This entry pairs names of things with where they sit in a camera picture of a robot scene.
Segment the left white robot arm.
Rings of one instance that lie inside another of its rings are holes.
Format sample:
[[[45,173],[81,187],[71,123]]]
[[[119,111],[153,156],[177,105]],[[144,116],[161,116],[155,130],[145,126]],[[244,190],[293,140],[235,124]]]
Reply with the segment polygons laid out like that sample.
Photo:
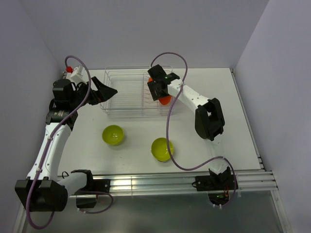
[[[78,117],[74,109],[83,100],[96,105],[117,94],[116,89],[104,85],[96,77],[91,80],[96,90],[89,89],[89,83],[73,84],[68,79],[53,83],[54,98],[46,116],[40,152],[26,179],[18,180],[15,185],[15,192],[28,212],[61,212],[71,195],[94,191],[93,175],[87,169],[74,170],[62,181],[57,179],[65,144]]]

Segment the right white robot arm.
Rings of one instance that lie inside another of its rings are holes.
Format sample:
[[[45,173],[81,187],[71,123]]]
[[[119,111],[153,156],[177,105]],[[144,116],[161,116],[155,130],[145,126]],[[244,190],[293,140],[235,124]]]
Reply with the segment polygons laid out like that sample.
[[[166,123],[166,144],[168,153],[173,163],[183,171],[193,171],[199,169],[209,162],[215,164],[208,169],[209,175],[206,181],[201,182],[208,188],[221,189],[227,185],[231,176],[231,168],[217,152],[220,150],[221,135],[224,132],[225,119],[220,101],[217,98],[210,99],[197,93],[184,80],[175,73],[167,74],[162,66],[156,65],[148,70],[152,79],[148,82],[148,87],[153,100],[163,97],[173,96],[175,104],[177,100],[185,104],[194,113],[194,127],[196,133],[203,139],[210,141],[211,151],[215,156],[208,161],[193,167],[183,168],[174,160],[169,144],[169,120],[173,105],[170,106]]]

